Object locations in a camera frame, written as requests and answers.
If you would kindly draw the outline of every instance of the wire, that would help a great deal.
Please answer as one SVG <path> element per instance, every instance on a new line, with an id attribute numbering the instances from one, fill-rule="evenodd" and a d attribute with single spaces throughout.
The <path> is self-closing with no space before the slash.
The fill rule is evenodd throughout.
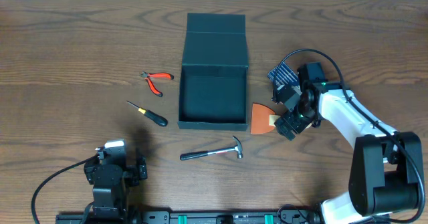
<path id="1" fill-rule="evenodd" d="M 284 221 L 284 220 L 282 219 L 281 212 L 282 212 L 286 207 L 293 207 L 293 208 L 295 208 L 295 210 L 297 210 L 297 211 L 299 212 L 300 216 L 302 216 L 302 217 L 303 217 L 303 219 L 305 219 L 305 221 L 300 222 L 300 224 L 303 224 L 303 223 L 309 223 L 309 219 L 308 219 L 308 217 L 307 217 L 307 216 L 305 217 L 305 215 L 303 215 L 303 213 L 299 210 L 299 208 L 297 208 L 297 207 L 296 207 L 295 205 L 293 205 L 293 204 L 285 204 L 285 205 L 283 205 L 283 206 L 278 210 L 278 212 L 276 213 L 276 215 L 278 216 L 278 218 L 280 219 L 280 221 L 281 221 L 282 223 L 285 223 L 285 224 L 292 224 L 292 223 L 288 223 L 288 222 L 286 222 L 286 221 Z"/>
<path id="2" fill-rule="evenodd" d="M 91 160 L 94 160 L 94 159 L 95 159 L 95 158 L 97 158 L 97 157 L 98 157 L 98 154 L 94 155 L 94 156 L 93 156 L 93 157 L 91 157 L 91 158 L 87 158 L 86 160 L 80 161 L 79 163 L 76 163 L 76 164 L 73 164 L 73 165 L 71 165 L 71 166 L 69 166 L 69 167 L 66 167 L 66 168 L 64 168 L 64 169 L 62 169 L 62 170 L 60 170 L 60 171 L 57 171 L 57 172 L 55 172 L 54 174 L 52 174 L 50 177 L 46 178 L 46 180 L 44 180 L 44 181 L 40 184 L 40 186 L 35 190 L 35 192 L 34 192 L 34 194 L 33 194 L 33 198 L 31 199 L 31 214 L 33 214 L 33 219 L 34 219 L 35 224 L 40 224 L 39 219 L 37 218 L 37 213 L 35 212 L 35 199 L 36 199 L 36 197 L 37 197 L 37 194 L 39 194 L 39 192 L 40 192 L 41 188 L 42 188 L 44 185 L 46 185 L 46 183 L 47 183 L 48 181 L 52 180 L 54 177 L 58 176 L 59 174 L 61 174 L 61 173 L 65 172 L 65 171 L 68 171 L 68 170 L 70 170 L 70 169 L 72 169 L 72 168 L 74 168 L 74 167 L 80 166 L 81 164 L 85 164 L 85 163 L 87 163 L 87 162 L 90 162 Z"/>
<path id="3" fill-rule="evenodd" d="M 83 212 L 82 220 L 80 221 L 80 224 L 85 224 L 89 217 L 89 212 L 91 210 L 91 207 L 94 205 L 94 202 L 92 201 L 85 207 L 85 211 Z"/>
<path id="4" fill-rule="evenodd" d="M 389 217 L 383 217 L 383 216 L 373 216 L 373 219 L 376 220 L 382 220 L 382 221 L 389 221 L 389 222 L 394 222 L 394 223 L 412 223 L 416 220 L 418 220 L 418 218 L 420 218 L 420 216 L 422 215 L 423 209 L 425 208 L 425 190 L 423 188 L 423 181 L 421 178 L 421 173 L 419 172 L 419 170 L 417 169 L 417 166 L 415 164 L 415 161 L 413 160 L 413 158 L 410 156 L 410 154 L 407 152 L 407 150 L 397 141 L 395 140 L 395 138 L 388 132 L 386 131 L 382 126 L 379 125 L 379 122 L 374 121 L 372 118 L 370 118 L 370 116 L 368 116 L 364 111 L 362 111 L 353 101 L 352 98 L 349 97 L 348 93 L 346 92 L 346 85 L 345 85 L 345 81 L 342 75 L 342 72 L 340 71 L 338 65 L 336 64 L 336 62 L 334 62 L 334 60 L 332 58 L 330 58 L 328 55 L 326 55 L 325 53 L 322 53 L 321 51 L 315 50 L 315 49 L 297 49 L 291 53 L 289 53 L 281 62 L 284 62 L 286 59 L 288 59 L 291 55 L 295 54 L 295 53 L 299 53 L 302 51 L 311 51 L 314 53 L 319 53 L 320 55 L 324 56 L 327 60 L 329 60 L 332 65 L 334 66 L 334 68 L 337 71 L 337 74 L 339 75 L 340 78 L 340 84 L 342 85 L 342 91 L 343 91 L 343 95 L 346 98 L 346 101 L 349 102 L 349 104 L 354 107 L 354 109 L 356 111 L 358 111 L 362 116 L 364 116 L 374 127 L 378 128 L 381 132 L 383 132 L 390 140 L 391 142 L 396 145 L 398 147 L 398 149 L 400 150 L 401 153 L 403 153 L 403 156 L 406 158 L 407 161 L 410 162 L 413 171 L 415 171 L 416 174 L 416 178 L 417 178 L 417 182 L 418 182 L 418 188 L 419 188 L 419 201 L 418 201 L 418 208 L 417 208 L 417 212 L 415 213 L 415 215 L 413 217 L 411 217 L 410 219 L 406 219 L 406 220 L 398 220 L 398 219 L 391 219 Z M 276 88 L 275 88 L 275 80 L 276 80 L 276 74 L 278 72 L 278 68 L 280 66 L 280 64 L 278 64 L 278 67 L 275 71 L 275 76 L 274 76 L 274 98 L 276 97 Z"/>

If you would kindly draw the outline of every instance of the green connector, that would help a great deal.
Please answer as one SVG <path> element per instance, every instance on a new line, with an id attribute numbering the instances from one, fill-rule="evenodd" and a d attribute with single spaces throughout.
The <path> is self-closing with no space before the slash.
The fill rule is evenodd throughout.
<path id="1" fill-rule="evenodd" d="M 187 224 L 187 216 L 186 215 L 179 216 L 179 224 Z"/>
<path id="2" fill-rule="evenodd" d="M 265 224 L 274 224 L 274 216 L 265 215 Z"/>

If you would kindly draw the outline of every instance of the black screwdriver handle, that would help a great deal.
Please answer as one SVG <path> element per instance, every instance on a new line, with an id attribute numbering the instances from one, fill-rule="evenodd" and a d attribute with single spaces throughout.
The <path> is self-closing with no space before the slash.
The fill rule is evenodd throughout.
<path id="1" fill-rule="evenodd" d="M 204 157 L 208 155 L 208 151 L 199 151 L 199 152 L 192 152 L 192 153 L 186 153 L 186 154 L 182 154 L 180 156 L 180 160 L 190 160 L 192 158 L 199 158 L 199 157 Z"/>
<path id="2" fill-rule="evenodd" d="M 155 113 L 151 112 L 150 110 L 146 110 L 144 115 L 147 118 L 153 120 L 153 122 L 155 122 L 159 126 L 165 127 L 168 124 L 168 120 L 166 118 L 163 118 L 162 116 L 155 114 Z"/>

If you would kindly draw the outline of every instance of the black hammer handle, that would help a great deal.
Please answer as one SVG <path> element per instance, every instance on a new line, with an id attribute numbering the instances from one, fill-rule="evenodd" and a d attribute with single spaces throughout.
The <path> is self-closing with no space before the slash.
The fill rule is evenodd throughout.
<path id="1" fill-rule="evenodd" d="M 192 158 L 199 158 L 199 157 L 204 157 L 208 155 L 208 151 L 199 151 L 199 152 L 192 152 L 192 153 L 186 153 L 186 154 L 182 154 L 180 156 L 180 160 L 190 160 Z"/>

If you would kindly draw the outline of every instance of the hammer head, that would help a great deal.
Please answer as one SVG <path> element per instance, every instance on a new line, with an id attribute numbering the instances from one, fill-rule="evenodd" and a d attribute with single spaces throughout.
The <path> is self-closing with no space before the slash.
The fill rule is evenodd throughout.
<path id="1" fill-rule="evenodd" d="M 233 136 L 232 139 L 236 141 L 235 150 L 237 152 L 238 158 L 243 158 L 241 142 L 235 136 Z"/>

